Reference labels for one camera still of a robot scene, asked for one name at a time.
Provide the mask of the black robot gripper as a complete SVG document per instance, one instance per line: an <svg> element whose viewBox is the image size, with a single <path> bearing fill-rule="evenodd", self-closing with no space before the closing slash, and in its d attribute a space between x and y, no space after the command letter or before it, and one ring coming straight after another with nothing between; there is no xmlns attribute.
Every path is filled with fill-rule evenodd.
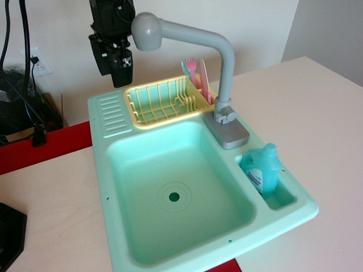
<svg viewBox="0 0 363 272"><path fill-rule="evenodd" d="M93 23L92 30L96 38L89 38L93 56L101 75L111 73L113 86L119 88L132 83L133 57L126 47L114 48L109 55L109 63L105 42L121 43L131 35L131 24L136 16L133 1L89 1Z"/></svg>

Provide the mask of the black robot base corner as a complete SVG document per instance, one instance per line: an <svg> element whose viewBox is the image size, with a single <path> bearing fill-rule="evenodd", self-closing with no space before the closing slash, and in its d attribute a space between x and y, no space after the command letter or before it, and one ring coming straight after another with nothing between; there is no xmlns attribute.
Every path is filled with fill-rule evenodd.
<svg viewBox="0 0 363 272"><path fill-rule="evenodd" d="M24 249L27 215L1 203L1 271L7 271Z"/></svg>

